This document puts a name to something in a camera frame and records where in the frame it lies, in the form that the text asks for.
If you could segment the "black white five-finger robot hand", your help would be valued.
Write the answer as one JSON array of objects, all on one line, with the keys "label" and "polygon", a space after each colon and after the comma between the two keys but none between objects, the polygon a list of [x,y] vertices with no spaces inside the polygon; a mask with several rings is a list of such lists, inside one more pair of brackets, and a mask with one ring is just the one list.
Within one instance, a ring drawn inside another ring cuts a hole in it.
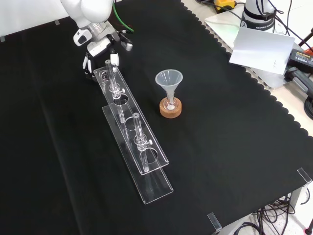
[{"label": "black white five-finger robot hand", "polygon": [[87,52],[82,64],[82,68],[88,80],[97,82],[93,71],[99,68],[96,59],[101,57],[103,54],[106,56],[109,55],[111,63],[117,67],[119,66],[120,59],[118,52],[113,48],[114,43],[114,39],[110,40],[105,37],[99,42],[91,42],[88,44]]}]

